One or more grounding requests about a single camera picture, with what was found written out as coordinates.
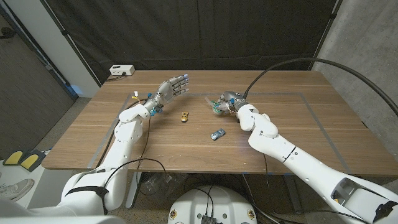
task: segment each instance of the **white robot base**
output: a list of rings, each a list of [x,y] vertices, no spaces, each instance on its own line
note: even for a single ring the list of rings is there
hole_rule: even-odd
[[[252,205],[242,195],[220,186],[205,186],[199,189],[206,193],[210,191],[214,209],[206,193],[192,189],[174,202],[170,209],[168,224],[201,224],[205,219],[205,223],[257,223]]]

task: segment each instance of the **person's foot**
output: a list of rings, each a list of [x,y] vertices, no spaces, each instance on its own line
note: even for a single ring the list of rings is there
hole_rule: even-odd
[[[16,202],[23,197],[34,185],[34,180],[25,179],[14,185],[0,188],[0,199],[8,199]]]

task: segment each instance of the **small toy car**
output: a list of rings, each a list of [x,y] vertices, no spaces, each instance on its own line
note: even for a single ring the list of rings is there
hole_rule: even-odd
[[[188,121],[188,112],[182,112],[181,122],[185,123]]]
[[[213,134],[211,134],[211,138],[212,140],[217,140],[219,139],[221,136],[223,136],[225,134],[224,129],[220,128],[219,130],[215,131]]]

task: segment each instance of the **screw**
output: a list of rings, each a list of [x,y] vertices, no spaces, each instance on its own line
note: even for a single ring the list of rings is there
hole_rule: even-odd
[[[170,212],[170,218],[171,218],[171,219],[174,219],[176,216],[177,216],[177,211],[176,211],[176,210],[172,210],[172,211]]]
[[[252,220],[255,217],[255,213],[253,210],[248,210],[248,217]]]

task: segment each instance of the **blue toy car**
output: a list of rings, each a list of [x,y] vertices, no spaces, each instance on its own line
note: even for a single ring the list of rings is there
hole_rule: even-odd
[[[211,138],[212,140],[217,140],[219,139],[221,136],[223,136],[225,134],[224,129],[220,128],[219,130],[215,131],[213,134],[211,134]]]

